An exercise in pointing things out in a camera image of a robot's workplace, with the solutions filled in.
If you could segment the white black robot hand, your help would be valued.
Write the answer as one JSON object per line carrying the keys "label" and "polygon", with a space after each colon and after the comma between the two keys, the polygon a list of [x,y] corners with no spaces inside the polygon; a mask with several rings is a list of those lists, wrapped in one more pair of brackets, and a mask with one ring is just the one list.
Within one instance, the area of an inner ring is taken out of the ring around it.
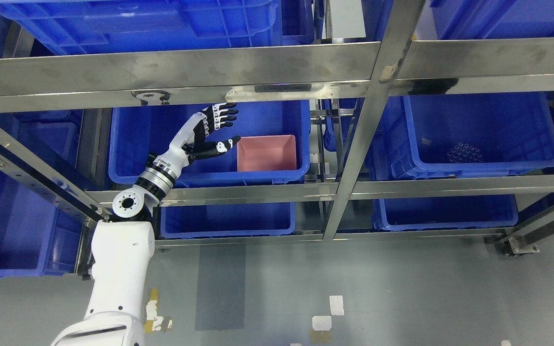
{"label": "white black robot hand", "polygon": [[176,180],[183,168],[194,161],[217,158],[231,151],[240,136],[222,141],[208,141],[207,138],[222,128],[233,126],[239,112],[236,106],[236,103],[217,103],[195,112],[178,130],[168,150],[156,156],[143,175],[151,173],[161,179]]}

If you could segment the white robot forearm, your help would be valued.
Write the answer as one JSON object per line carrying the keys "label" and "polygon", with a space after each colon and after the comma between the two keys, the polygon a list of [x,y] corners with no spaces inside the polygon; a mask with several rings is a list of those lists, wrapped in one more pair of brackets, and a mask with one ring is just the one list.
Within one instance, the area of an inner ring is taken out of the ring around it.
{"label": "white robot forearm", "polygon": [[174,188],[183,153],[164,153],[113,199],[116,221],[99,221],[91,241],[94,287],[84,319],[65,328],[54,346],[142,346],[142,306],[148,263],[155,250],[152,210]]}

